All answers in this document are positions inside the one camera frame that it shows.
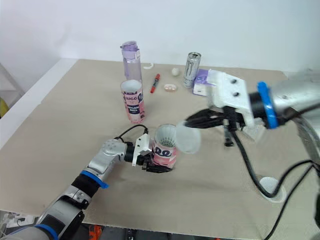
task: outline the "yellow object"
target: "yellow object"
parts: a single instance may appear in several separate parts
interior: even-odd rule
[[[5,100],[0,97],[0,117],[2,118],[9,110]]]

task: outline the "purple box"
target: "purple box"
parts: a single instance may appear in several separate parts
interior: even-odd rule
[[[207,96],[207,87],[213,86],[213,84],[207,82],[207,76],[208,70],[199,69],[193,82],[193,94]]]

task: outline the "beige tabletop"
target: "beige tabletop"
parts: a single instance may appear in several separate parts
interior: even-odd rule
[[[205,97],[173,77],[173,65],[142,70],[146,119],[155,129],[177,124],[205,109]],[[184,66],[176,66],[184,71]],[[286,77],[279,71],[214,68],[247,81],[272,84]],[[154,76],[159,85],[149,93]],[[0,151],[0,209],[40,215],[98,152],[102,143],[131,126],[120,83],[121,62],[79,60],[23,122]],[[164,84],[178,86],[165,92]],[[135,140],[135,129],[125,135]],[[282,204],[265,200],[254,187],[237,147],[225,148],[221,131],[201,130],[202,145],[193,155],[178,154],[172,172],[156,174],[117,165],[108,189],[100,189],[85,211],[87,223],[231,239],[262,239],[271,230]],[[293,123],[266,131],[258,143],[239,133],[257,174],[279,178],[308,155]],[[297,169],[287,192],[302,173]],[[319,230],[313,221],[318,185],[314,171],[292,196],[272,239],[310,239]]]

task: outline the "blue ring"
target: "blue ring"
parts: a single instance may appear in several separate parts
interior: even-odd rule
[[[93,175],[91,172],[88,171],[82,171],[80,174],[85,175],[93,180],[96,181],[97,184],[100,185],[100,187],[102,187],[103,189],[107,189],[109,187],[108,184],[106,184],[105,182],[101,181],[100,178],[98,178],[97,176]]]
[[[53,237],[53,240],[58,240],[58,234],[56,233],[56,231],[48,226],[48,225],[45,225],[45,224],[37,224],[34,226],[35,228],[39,228],[39,229],[44,229],[44,230],[47,230]]]
[[[278,120],[269,96],[269,89],[264,81],[258,82],[258,92],[263,102],[266,118],[270,129],[278,127]]]

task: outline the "plastic bottle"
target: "plastic bottle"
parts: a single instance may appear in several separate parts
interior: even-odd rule
[[[124,75],[121,83],[124,106],[131,123],[141,123],[145,116],[144,94],[141,77],[140,51],[136,41],[127,41],[121,46]]]
[[[140,51],[136,41],[127,41],[120,47],[122,49],[124,75],[127,80],[142,82]]]

